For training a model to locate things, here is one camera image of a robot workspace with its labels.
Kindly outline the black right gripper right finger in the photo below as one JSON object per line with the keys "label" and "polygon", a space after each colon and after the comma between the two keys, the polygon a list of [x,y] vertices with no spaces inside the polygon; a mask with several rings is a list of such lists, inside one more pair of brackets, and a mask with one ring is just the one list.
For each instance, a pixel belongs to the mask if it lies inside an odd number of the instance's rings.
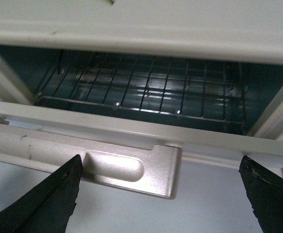
{"label": "black right gripper right finger", "polygon": [[283,233],[283,178],[243,156],[239,173],[264,233]]}

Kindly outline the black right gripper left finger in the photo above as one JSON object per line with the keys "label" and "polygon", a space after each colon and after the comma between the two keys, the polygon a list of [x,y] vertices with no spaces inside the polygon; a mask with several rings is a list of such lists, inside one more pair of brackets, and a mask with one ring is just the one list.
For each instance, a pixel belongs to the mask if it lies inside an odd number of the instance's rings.
{"label": "black right gripper left finger", "polygon": [[82,171],[77,154],[0,211],[0,233],[64,233],[76,207]]}

